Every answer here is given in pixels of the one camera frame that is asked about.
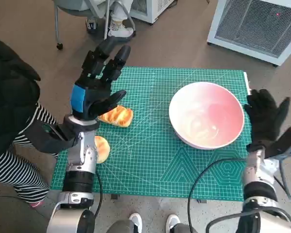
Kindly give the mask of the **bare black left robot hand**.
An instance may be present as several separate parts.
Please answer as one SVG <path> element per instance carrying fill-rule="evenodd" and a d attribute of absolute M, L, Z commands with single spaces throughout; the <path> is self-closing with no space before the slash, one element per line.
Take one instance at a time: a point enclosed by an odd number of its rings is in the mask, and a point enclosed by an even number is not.
<path fill-rule="evenodd" d="M 112 93 L 111 86 L 121 75 L 131 48 L 123 45 L 116 56 L 105 63 L 115 45 L 115 39 L 108 37 L 94 51 L 88 51 L 70 98 L 72 115 L 75 118 L 94 120 L 117 107 L 118 102 L 126 95 L 125 90 Z"/>

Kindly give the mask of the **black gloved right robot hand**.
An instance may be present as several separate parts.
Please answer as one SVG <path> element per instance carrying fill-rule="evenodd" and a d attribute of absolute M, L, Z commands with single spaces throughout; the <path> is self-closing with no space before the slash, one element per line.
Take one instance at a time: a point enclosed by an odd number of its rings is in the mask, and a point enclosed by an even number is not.
<path fill-rule="evenodd" d="M 268 147 L 279 136 L 285 121 L 291 99 L 289 97 L 277 105 L 271 93 L 266 89 L 251 90 L 247 96 L 244 109 L 251 123 L 251 140 L 249 147 Z"/>

